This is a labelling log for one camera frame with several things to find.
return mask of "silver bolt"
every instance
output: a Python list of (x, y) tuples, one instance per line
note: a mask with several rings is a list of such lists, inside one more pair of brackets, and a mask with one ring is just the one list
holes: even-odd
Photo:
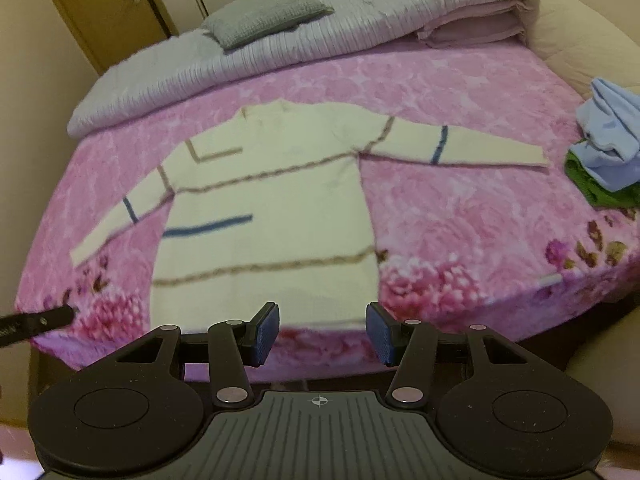
[(393, 390), (391, 396), (398, 402), (418, 402), (422, 398), (422, 392), (418, 388), (404, 386)]
[(216, 393), (216, 397), (222, 402), (240, 402), (245, 400), (249, 394), (244, 388), (238, 388), (237, 386), (229, 386), (228, 388), (222, 388)]

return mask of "door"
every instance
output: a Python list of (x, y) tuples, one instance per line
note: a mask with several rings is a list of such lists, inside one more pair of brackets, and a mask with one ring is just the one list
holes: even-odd
[(170, 34), (153, 0), (53, 0), (99, 73)]

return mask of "light blue cloth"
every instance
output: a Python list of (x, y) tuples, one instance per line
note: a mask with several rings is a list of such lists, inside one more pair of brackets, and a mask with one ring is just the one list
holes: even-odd
[(640, 181), (640, 96), (597, 77), (593, 97), (576, 110), (586, 142), (570, 150), (608, 191)]

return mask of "bed sheet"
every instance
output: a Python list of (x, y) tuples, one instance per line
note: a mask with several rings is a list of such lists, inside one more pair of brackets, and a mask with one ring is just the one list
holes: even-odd
[[(636, 212), (593, 210), (562, 172), (569, 144), (580, 137), (580, 96), (516, 41), (431, 50), (404, 38), (215, 88), (83, 140), (46, 209), (16, 299), (18, 311), (67, 302), (81, 313), (34, 345), (81, 368), (149, 329), (168, 205), (78, 269), (69, 249), (176, 144), (243, 105), (276, 98), (459, 124), (539, 144), (552, 161), (548, 170), (360, 161), (380, 261), (378, 297), (398, 319), (430, 320), (447, 331), (483, 323), (519, 340), (638, 282)], [(254, 381), (282, 381), (380, 369), (362, 328), (283, 327), (265, 366), (248, 372)], [(204, 380), (206, 370), (188, 375)]]

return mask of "ribbed gray plate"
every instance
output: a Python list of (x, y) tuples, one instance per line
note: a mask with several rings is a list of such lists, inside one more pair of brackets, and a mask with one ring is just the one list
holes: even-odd
[[(135, 443), (131, 446), (135, 453)], [(427, 421), (373, 392), (266, 392), (216, 416), (198, 443), (136, 480), (488, 480), (438, 441)], [(594, 480), (581, 473), (577, 480)], [(63, 480), (46, 473), (42, 480)]]

